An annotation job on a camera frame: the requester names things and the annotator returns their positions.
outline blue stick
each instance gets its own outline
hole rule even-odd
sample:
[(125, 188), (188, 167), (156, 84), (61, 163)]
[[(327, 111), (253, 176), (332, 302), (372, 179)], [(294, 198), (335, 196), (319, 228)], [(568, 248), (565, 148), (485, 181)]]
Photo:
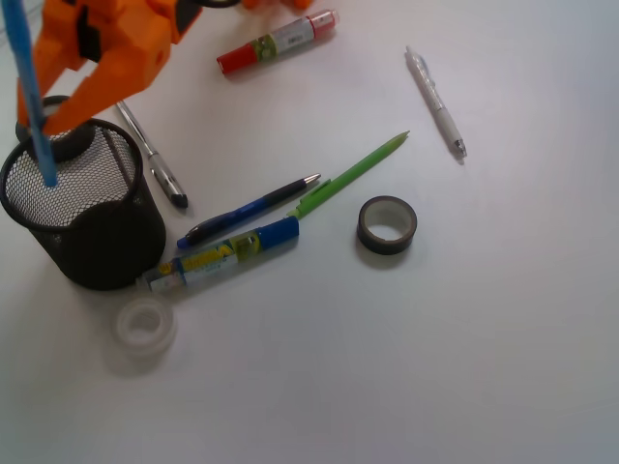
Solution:
[(26, 13), (21, 0), (2, 0), (2, 11), (4, 12), (9, 44), (15, 55), (17, 72), (28, 109), (30, 131), (35, 146), (35, 154), (39, 161), (39, 170), (43, 175), (45, 185), (55, 187), (57, 183), (56, 164), (49, 139), (43, 134), (45, 122), (43, 103), (32, 60), (32, 43), (30, 42), (30, 29), (28, 28)]

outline black mesh pencil holder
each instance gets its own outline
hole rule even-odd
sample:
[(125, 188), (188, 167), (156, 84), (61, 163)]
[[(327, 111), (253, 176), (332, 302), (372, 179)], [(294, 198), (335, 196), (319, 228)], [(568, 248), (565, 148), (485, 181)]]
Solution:
[(135, 142), (106, 121), (84, 126), (94, 131), (85, 149), (54, 150), (55, 188), (44, 185), (32, 140), (21, 142), (0, 172), (0, 202), (65, 276), (93, 290), (112, 290), (157, 265), (165, 226)]

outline red cap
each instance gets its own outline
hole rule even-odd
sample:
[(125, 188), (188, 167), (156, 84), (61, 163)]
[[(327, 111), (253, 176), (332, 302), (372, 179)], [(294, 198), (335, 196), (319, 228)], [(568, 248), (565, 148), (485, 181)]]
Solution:
[(228, 74), (257, 63), (258, 57), (255, 56), (251, 43), (246, 43), (242, 47), (220, 56), (217, 61), (220, 64), (221, 72)]

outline green mechanical pencil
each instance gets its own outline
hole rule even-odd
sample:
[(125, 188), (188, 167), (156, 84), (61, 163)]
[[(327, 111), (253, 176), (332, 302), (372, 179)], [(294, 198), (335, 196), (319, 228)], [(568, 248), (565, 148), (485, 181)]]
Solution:
[(403, 132), (400, 135), (396, 135), (390, 141), (367, 155), (335, 180), (332, 181), (329, 179), (324, 184), (317, 187), (314, 191), (308, 193), (306, 196), (301, 198), (299, 201), (299, 206), (289, 212), (288, 215), (301, 219), (311, 213), (352, 181), (372, 169), (376, 164), (397, 150), (399, 146), (404, 143), (404, 140), (408, 137), (409, 132), (410, 130)]

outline blue pen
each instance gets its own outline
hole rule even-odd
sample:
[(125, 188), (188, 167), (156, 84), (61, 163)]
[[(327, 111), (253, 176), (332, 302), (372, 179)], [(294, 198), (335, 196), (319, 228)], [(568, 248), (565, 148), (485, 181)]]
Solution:
[(225, 229), (232, 227), (247, 218), (251, 218), (267, 208), (277, 205), (286, 198), (290, 198), (295, 193), (306, 189), (309, 184), (319, 178), (320, 174), (314, 174), (313, 176), (306, 177), (305, 179), (300, 179), (292, 184), (278, 188), (268, 195), (252, 201), (249, 205), (245, 205), (238, 210), (207, 219), (196, 225), (187, 233), (185, 237), (179, 239), (178, 242), (176, 242), (176, 246), (180, 249), (185, 249), (198, 245), (199, 243), (223, 232)]
[(43, 103), (39, 92), (39, 83), (32, 60), (32, 43), (28, 20), (20, 0), (2, 0), (7, 37), (15, 55), (17, 72), (30, 119), (30, 131), (39, 162), (39, 170), (45, 185), (56, 186), (56, 164), (51, 152), (49, 139), (44, 136), (42, 128), (45, 122)]

